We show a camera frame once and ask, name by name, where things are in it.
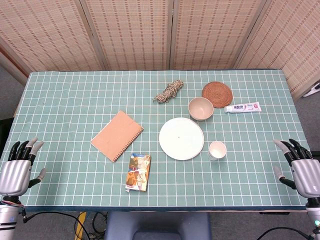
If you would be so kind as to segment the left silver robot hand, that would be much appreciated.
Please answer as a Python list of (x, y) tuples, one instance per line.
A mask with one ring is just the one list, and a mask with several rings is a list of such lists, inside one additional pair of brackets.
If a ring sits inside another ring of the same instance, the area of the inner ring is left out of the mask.
[(3, 164), (0, 173), (0, 195), (20, 197), (34, 185), (40, 183), (45, 175), (43, 168), (39, 175), (31, 179), (32, 167), (43, 141), (37, 142), (37, 138), (23, 143), (16, 142), (9, 152), (8, 160)]

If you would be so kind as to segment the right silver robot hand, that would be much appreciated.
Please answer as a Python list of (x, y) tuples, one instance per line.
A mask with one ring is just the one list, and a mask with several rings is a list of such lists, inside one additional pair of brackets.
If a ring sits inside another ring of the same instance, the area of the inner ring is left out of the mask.
[(304, 198), (318, 198), (320, 196), (320, 161), (313, 158), (311, 152), (292, 138), (288, 142), (275, 139), (274, 143), (283, 152), (293, 180), (287, 179), (280, 168), (274, 166), (276, 178), (282, 184), (297, 190)]

